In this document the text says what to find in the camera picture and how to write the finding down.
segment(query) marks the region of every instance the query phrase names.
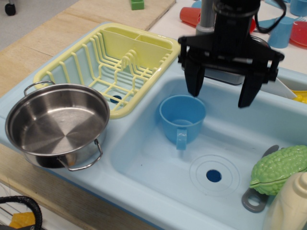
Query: white bottle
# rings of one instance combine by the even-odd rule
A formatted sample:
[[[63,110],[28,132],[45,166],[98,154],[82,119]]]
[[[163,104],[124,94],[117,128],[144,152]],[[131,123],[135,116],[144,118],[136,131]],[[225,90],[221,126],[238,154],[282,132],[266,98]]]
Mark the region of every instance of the white bottle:
[[[272,202],[263,230],[302,230],[307,222],[307,172],[288,178]]]

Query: yellow object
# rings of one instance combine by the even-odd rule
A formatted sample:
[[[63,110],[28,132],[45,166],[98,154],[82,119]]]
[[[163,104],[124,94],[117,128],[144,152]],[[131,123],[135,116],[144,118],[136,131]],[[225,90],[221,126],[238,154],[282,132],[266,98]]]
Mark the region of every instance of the yellow object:
[[[108,101],[110,118],[120,118],[133,110],[179,52],[175,39],[106,23],[44,66],[33,82],[92,87]]]
[[[292,90],[292,92],[297,96],[293,100],[307,104],[307,91]]]
[[[35,217],[33,212],[25,212],[25,213],[14,213],[10,227],[19,229],[26,226],[35,225]]]

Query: sink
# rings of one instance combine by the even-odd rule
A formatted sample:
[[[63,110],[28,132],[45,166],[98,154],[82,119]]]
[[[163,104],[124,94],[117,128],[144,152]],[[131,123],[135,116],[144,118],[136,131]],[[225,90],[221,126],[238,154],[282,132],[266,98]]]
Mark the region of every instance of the sink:
[[[34,75],[0,99],[0,142],[12,149],[5,118]],[[294,90],[307,88],[301,73],[280,68],[279,79]],[[273,197],[260,213],[247,211],[241,197],[269,147],[306,144],[307,105],[260,91],[250,107],[238,108],[240,92],[241,86],[204,79],[198,97],[207,110],[201,133],[187,150],[176,150],[158,113],[165,98],[188,94],[174,61],[131,113],[110,120],[101,160],[79,172],[46,170],[157,228],[261,230]]]
[[[241,197],[270,146],[306,144],[306,105],[259,92],[240,109],[240,87],[205,79],[198,96],[207,110],[201,133],[180,151],[165,137],[158,108],[166,97],[188,94],[183,72],[169,72],[159,84],[112,149],[114,169],[233,229],[262,229],[267,208],[251,213]]]

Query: green toy vegetable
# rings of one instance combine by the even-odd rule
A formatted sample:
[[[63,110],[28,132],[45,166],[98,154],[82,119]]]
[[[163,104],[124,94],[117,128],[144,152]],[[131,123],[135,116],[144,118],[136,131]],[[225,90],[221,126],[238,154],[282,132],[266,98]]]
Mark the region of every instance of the green toy vegetable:
[[[294,173],[307,171],[307,146],[292,146],[263,157],[251,173],[250,188],[261,194],[277,195]]]

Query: wooden table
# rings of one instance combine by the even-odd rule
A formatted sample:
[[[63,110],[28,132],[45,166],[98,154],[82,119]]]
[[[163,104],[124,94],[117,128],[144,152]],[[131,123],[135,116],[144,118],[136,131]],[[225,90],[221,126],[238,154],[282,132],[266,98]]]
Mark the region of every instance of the wooden table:
[[[148,30],[176,0],[80,0],[0,52],[0,97],[58,52],[103,22]],[[0,181],[83,229],[145,230],[152,226],[28,163],[0,145]]]

